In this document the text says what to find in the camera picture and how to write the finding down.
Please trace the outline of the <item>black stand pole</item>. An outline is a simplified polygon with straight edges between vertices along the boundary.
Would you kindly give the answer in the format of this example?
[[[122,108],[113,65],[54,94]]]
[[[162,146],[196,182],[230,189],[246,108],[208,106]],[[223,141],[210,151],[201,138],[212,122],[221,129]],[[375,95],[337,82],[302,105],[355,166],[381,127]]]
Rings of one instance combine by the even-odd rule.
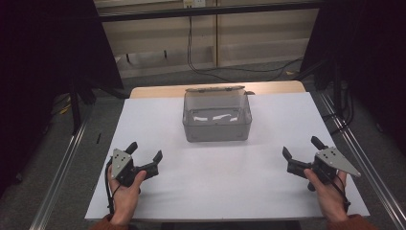
[[[73,115],[73,134],[76,135],[81,126],[79,101],[83,101],[85,104],[94,104],[96,96],[92,91],[90,80],[76,75],[70,77],[69,96]]]

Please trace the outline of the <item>person's right hand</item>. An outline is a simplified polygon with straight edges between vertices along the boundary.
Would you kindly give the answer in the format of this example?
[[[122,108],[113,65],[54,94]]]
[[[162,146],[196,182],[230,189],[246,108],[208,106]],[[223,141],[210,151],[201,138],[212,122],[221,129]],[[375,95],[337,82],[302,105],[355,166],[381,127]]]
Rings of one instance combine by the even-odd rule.
[[[344,199],[341,192],[345,190],[347,174],[339,171],[334,177],[333,183],[323,184],[311,169],[305,169],[304,174],[314,186],[318,197],[320,210],[329,222],[341,222],[349,217],[344,208]]]

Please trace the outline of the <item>yellow floor item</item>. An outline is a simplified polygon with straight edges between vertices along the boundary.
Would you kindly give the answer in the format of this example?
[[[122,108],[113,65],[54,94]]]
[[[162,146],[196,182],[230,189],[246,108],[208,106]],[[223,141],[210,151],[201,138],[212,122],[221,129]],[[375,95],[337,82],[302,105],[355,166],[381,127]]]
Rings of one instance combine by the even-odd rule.
[[[71,107],[71,96],[68,96],[65,105],[59,110],[58,114],[65,114]]]

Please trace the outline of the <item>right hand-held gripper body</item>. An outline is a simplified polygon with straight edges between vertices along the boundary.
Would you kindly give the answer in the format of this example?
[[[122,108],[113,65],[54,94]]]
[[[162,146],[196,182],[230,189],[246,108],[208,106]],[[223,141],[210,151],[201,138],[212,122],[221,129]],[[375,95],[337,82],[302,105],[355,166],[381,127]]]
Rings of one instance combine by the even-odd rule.
[[[305,178],[305,169],[312,169],[324,184],[332,182],[338,171],[357,177],[361,176],[361,172],[337,148],[317,151],[314,160],[310,163],[301,162],[293,158],[291,161],[287,161],[287,171],[289,173]]]

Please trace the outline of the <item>white wall socket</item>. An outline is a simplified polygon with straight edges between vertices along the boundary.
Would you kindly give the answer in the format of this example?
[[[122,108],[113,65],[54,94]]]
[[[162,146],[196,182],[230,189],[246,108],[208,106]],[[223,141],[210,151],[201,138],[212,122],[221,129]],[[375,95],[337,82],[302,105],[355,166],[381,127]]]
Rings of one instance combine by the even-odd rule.
[[[204,8],[206,6],[206,0],[183,0],[185,9],[190,8]]]

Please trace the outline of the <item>black curtain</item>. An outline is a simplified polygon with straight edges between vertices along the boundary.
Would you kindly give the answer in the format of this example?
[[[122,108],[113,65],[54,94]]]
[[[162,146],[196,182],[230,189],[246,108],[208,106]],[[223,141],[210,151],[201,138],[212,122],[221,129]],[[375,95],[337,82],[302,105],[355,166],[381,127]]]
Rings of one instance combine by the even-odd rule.
[[[322,0],[301,70],[324,88],[339,69],[406,155],[406,0]]]
[[[121,89],[95,0],[0,0],[0,196],[51,120],[54,98]]]

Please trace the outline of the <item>grey box with clear lid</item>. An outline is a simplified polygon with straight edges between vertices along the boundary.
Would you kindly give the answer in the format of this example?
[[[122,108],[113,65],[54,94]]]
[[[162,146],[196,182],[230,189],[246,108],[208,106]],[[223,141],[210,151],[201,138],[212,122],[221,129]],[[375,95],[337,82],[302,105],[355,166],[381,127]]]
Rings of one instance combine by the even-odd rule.
[[[245,87],[186,89],[182,123],[191,143],[247,140],[252,114]]]

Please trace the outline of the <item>person's left hand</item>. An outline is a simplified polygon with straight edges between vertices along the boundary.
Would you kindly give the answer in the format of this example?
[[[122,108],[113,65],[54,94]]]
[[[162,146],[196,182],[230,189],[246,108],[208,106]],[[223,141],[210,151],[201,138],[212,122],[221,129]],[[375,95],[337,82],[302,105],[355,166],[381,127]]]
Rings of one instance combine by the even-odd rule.
[[[113,195],[114,215],[110,223],[115,226],[126,227],[132,220],[139,198],[139,190],[147,173],[140,171],[130,187],[123,187],[111,176],[111,169],[108,169],[108,183]]]

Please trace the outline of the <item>aluminium floor rail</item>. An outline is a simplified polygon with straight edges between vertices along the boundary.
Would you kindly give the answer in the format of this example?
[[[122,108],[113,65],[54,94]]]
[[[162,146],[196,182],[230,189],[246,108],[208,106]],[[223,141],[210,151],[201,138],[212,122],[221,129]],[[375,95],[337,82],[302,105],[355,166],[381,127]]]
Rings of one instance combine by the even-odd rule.
[[[335,115],[328,93],[318,93],[315,100],[328,115],[332,139],[362,173],[354,183],[370,212],[369,221],[380,230],[406,230],[406,157],[356,99],[350,103],[349,120]]]
[[[29,230],[46,230],[46,226],[50,216],[55,208],[57,199],[59,197],[61,187],[65,181],[66,175],[70,169],[73,158],[78,150],[83,133],[86,130],[87,122],[83,121],[79,128],[72,136],[70,143],[64,152],[63,158],[57,168],[56,175],[54,176],[51,186],[47,194],[42,200],[39,209],[37,210],[34,220]]]

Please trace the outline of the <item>light wooden table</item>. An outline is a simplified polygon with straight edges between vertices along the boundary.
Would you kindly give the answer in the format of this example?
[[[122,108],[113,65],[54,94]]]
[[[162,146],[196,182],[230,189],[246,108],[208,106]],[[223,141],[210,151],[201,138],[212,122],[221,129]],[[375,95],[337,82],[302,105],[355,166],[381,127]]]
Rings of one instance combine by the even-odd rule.
[[[255,95],[305,92],[305,87],[300,81],[283,80],[136,87],[132,89],[129,98],[183,98],[185,90],[188,88],[231,87],[237,85],[243,86],[246,91],[252,91]]]

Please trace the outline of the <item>white table sheet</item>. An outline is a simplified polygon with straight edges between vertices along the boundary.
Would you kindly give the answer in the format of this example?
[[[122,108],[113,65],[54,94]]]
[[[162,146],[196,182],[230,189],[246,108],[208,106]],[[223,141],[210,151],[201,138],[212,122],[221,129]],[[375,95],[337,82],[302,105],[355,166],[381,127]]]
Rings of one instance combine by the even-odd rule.
[[[183,99],[124,103],[110,148],[138,144],[135,164],[163,153],[157,176],[145,181],[134,218],[144,221],[310,219],[321,215],[305,179],[287,172],[282,152],[313,160],[312,137],[334,143],[308,93],[252,95],[245,141],[190,143]]]

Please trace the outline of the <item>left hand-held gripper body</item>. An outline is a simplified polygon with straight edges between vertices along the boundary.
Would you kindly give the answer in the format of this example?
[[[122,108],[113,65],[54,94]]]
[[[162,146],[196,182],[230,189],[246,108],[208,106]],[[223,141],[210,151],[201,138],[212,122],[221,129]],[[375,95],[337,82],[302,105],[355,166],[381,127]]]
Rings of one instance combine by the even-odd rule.
[[[141,172],[147,173],[145,179],[149,179],[159,174],[158,164],[153,161],[144,166],[135,166],[132,156],[120,149],[113,150],[112,171],[113,179],[118,180],[123,186],[129,187],[133,184],[135,176]]]

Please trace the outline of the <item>black horizontal bar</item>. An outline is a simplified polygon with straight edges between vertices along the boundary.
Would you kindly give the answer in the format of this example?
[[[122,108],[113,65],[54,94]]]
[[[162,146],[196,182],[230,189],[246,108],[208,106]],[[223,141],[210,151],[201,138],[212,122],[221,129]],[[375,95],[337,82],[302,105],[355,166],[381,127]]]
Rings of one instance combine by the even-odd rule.
[[[219,14],[234,14],[248,12],[281,12],[295,10],[319,9],[326,3],[325,0],[307,0],[299,2],[283,2],[256,5],[238,5],[205,7],[191,9],[159,10],[159,11],[138,11],[138,12],[117,12],[102,13],[99,16],[100,22],[117,22],[146,19],[162,19],[174,17],[206,16]]]

